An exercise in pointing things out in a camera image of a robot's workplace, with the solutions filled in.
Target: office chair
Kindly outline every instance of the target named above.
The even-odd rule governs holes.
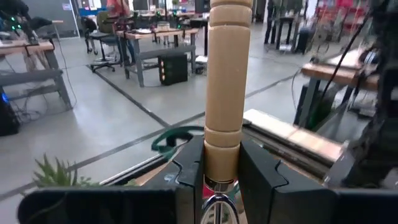
[[[98,40],[101,46],[102,57],[99,60],[95,60],[90,65],[91,71],[95,72],[97,69],[108,67],[112,68],[112,72],[115,71],[114,65],[121,65],[121,60],[116,61],[115,58],[107,58],[104,52],[103,44],[115,47],[117,46],[116,37],[113,34],[112,24],[106,24],[104,21],[108,18],[108,12],[101,11],[97,14],[98,32],[90,34],[90,38]]]
[[[95,49],[94,40],[90,37],[90,34],[92,34],[94,31],[97,30],[97,24],[94,22],[93,19],[87,16],[82,16],[80,18],[80,23],[81,23],[81,28],[83,29],[83,36],[85,37],[87,53],[90,54],[92,53],[92,51],[94,51],[94,54],[98,55],[98,51]]]

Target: gray floor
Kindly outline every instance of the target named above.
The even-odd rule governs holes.
[[[298,76],[292,85],[291,77],[309,61],[310,55],[268,52],[262,44],[264,33],[263,26],[252,27],[245,110],[262,110],[291,123],[295,114],[292,95],[298,101],[301,86],[308,81]],[[104,82],[104,78],[167,124],[203,123],[205,75],[191,75],[188,82],[159,86],[157,70],[150,70],[144,73],[144,80],[152,87],[139,88],[136,76],[126,80],[120,67],[116,72],[107,68],[100,70],[102,78],[91,73],[85,65],[95,56],[86,54],[82,40],[64,39],[61,43],[62,50],[57,47],[56,54],[62,68],[65,68],[65,57],[68,75],[64,75],[64,79],[71,83],[68,91],[76,105],[72,111],[63,112],[56,94],[33,97],[27,101],[29,111],[36,112],[29,118],[32,121],[24,124],[19,134],[0,138],[0,217],[3,223],[16,222],[16,208],[22,198],[19,193],[33,187],[30,183],[36,168],[34,159],[41,159],[44,153],[50,158],[76,162],[80,174],[95,181],[155,155],[149,146],[165,127]],[[202,33],[197,43],[197,54],[203,54]],[[159,46],[149,41],[141,45],[144,50],[151,47]],[[329,54],[335,54],[338,49],[332,46]],[[7,60],[14,70],[24,71],[20,55],[8,56]],[[0,69],[8,69],[7,66],[2,62]],[[28,87],[14,86],[6,91],[21,88]]]

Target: wooden cylinder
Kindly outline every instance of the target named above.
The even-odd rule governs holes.
[[[205,175],[236,177],[248,70],[252,0],[211,0]]]

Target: black floor line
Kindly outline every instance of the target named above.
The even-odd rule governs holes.
[[[287,78],[283,78],[283,79],[281,79],[281,80],[279,80],[279,81],[277,81],[277,82],[271,83],[270,85],[267,85],[267,86],[265,86],[265,87],[263,87],[263,88],[261,88],[261,89],[258,89],[258,90],[256,90],[256,91],[253,91],[253,92],[251,92],[251,93],[248,93],[248,94],[245,96],[245,98],[247,99],[247,98],[250,98],[250,97],[252,97],[252,96],[254,96],[254,95],[256,95],[256,94],[262,93],[263,91],[266,91],[266,90],[272,88],[273,86],[276,86],[276,85],[278,85],[278,84],[280,84],[280,83],[282,83],[282,82],[285,82],[285,81],[287,81],[287,80],[290,80],[290,79],[292,79],[293,77],[294,77],[294,75],[289,76],[289,77],[287,77]],[[111,149],[111,150],[109,150],[109,151],[103,152],[103,153],[101,153],[101,154],[99,154],[99,155],[97,155],[97,156],[95,156],[95,157],[89,158],[89,159],[87,159],[87,160],[85,160],[85,161],[81,161],[81,162],[75,164],[74,166],[71,166],[71,169],[80,169],[80,168],[82,168],[82,167],[84,167],[84,166],[90,165],[90,164],[92,164],[92,163],[94,163],[94,162],[96,162],[96,161],[98,161],[98,160],[100,160],[100,159],[107,158],[108,156],[111,156],[111,155],[113,155],[113,154],[115,154],[115,153],[117,153],[117,152],[121,152],[121,151],[123,151],[123,150],[125,150],[125,149],[127,149],[127,148],[129,148],[129,147],[131,147],[131,146],[134,146],[134,145],[139,144],[139,143],[141,143],[141,142],[143,142],[143,141],[146,141],[146,140],[148,140],[148,139],[150,139],[150,138],[153,138],[153,137],[155,137],[155,136],[158,136],[158,135],[164,133],[166,130],[168,130],[168,129],[170,129],[170,128],[175,128],[175,127],[178,127],[178,126],[181,126],[181,125],[190,123],[190,122],[192,122],[192,121],[194,121],[194,120],[196,120],[196,119],[199,119],[199,118],[203,117],[204,115],[205,115],[205,112],[198,113],[198,114],[196,114],[196,115],[194,115],[194,116],[192,116],[192,117],[190,117],[190,118],[187,118],[187,119],[185,119],[185,120],[183,120],[183,121],[180,121],[180,122],[175,123],[175,124],[173,124],[173,125],[169,125],[169,126],[167,126],[167,127],[165,127],[165,128],[162,128],[162,129],[160,129],[160,130],[158,130],[158,131],[155,131],[155,132],[153,132],[153,133],[147,134],[147,135],[145,135],[145,136],[143,136],[143,137],[140,137],[140,138],[137,138],[137,139],[135,139],[135,140],[133,140],[133,141],[127,142],[127,143],[125,143],[125,144],[123,144],[123,145],[121,145],[121,146],[118,146],[118,147],[116,147],[116,148],[114,148],[114,149]],[[10,190],[10,191],[8,191],[8,192],[6,192],[6,193],[4,193],[4,194],[1,194],[1,195],[0,195],[0,202],[2,202],[2,201],[5,200],[5,199],[11,198],[11,197],[13,197],[13,196],[15,196],[15,195],[19,195],[21,192],[25,192],[25,191],[27,191],[27,190],[29,190],[29,189],[32,189],[33,187],[35,187],[35,184],[34,184],[33,182],[31,182],[31,183],[29,183],[29,184],[25,184],[25,185],[23,185],[23,186],[21,186],[21,187],[17,187],[17,188],[15,188],[15,189],[13,189],[13,190]]]
[[[170,124],[167,123],[166,121],[164,121],[162,118],[160,118],[159,116],[157,116],[156,114],[154,114],[153,112],[151,112],[150,110],[148,110],[144,105],[142,105],[141,103],[139,103],[137,100],[135,100],[133,97],[131,97],[130,95],[128,95],[125,91],[123,91],[120,87],[118,87],[117,85],[115,85],[113,82],[111,82],[110,80],[108,80],[105,76],[103,76],[102,74],[100,74],[100,72],[95,71],[94,72],[97,76],[99,76],[100,78],[102,78],[107,84],[109,84],[111,87],[113,87],[116,91],[118,91],[120,94],[122,94],[124,97],[126,97],[131,103],[133,103],[134,105],[136,105],[140,110],[142,110],[145,114],[147,114],[148,116],[150,116],[152,119],[154,119],[156,122],[158,122],[160,125],[162,125],[163,127],[169,127]]]

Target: wooden dowel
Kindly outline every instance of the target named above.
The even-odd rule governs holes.
[[[236,177],[248,70],[252,0],[211,0],[205,175]]]

